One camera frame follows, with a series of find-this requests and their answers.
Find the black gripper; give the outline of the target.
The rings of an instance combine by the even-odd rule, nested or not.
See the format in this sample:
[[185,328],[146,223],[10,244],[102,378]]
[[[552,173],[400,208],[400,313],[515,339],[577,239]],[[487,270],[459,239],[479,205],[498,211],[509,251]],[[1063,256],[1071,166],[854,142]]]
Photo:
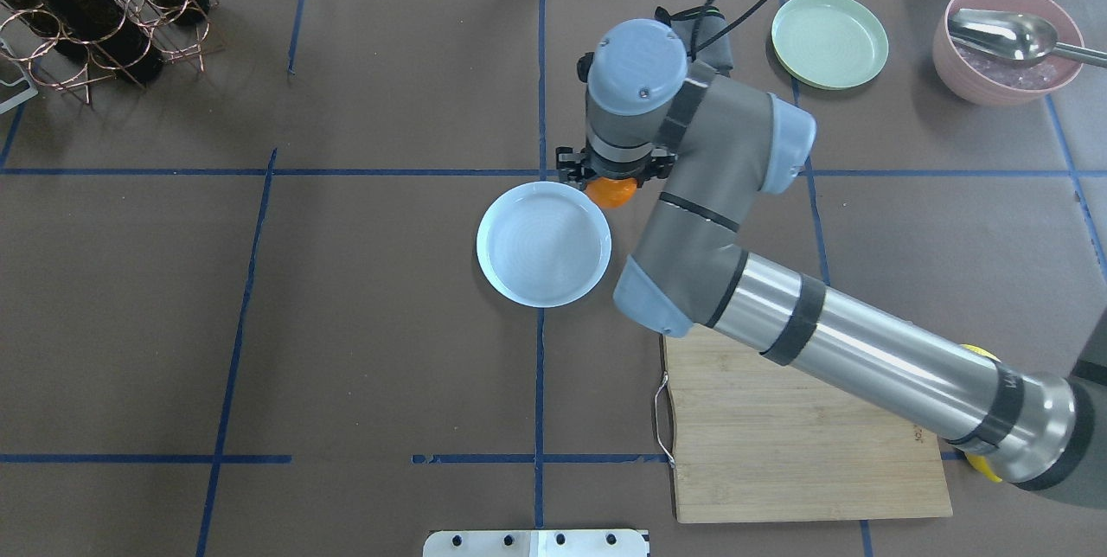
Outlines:
[[668,149],[649,149],[644,157],[631,162],[615,162],[598,154],[592,147],[575,151],[573,147],[556,148],[556,169],[559,182],[584,188],[599,178],[631,179],[641,188],[648,180],[668,179],[675,167],[677,155]]

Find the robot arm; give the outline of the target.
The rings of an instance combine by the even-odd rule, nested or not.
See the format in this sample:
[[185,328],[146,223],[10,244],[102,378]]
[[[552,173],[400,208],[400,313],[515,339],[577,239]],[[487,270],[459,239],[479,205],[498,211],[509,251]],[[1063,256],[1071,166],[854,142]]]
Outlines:
[[608,30],[578,71],[586,144],[559,148],[562,180],[672,162],[614,289],[625,317],[672,337],[703,324],[982,456],[1017,489],[1104,508],[1104,322],[1067,377],[1025,375],[747,251],[739,226],[758,195],[790,186],[813,116],[692,61],[653,18]]

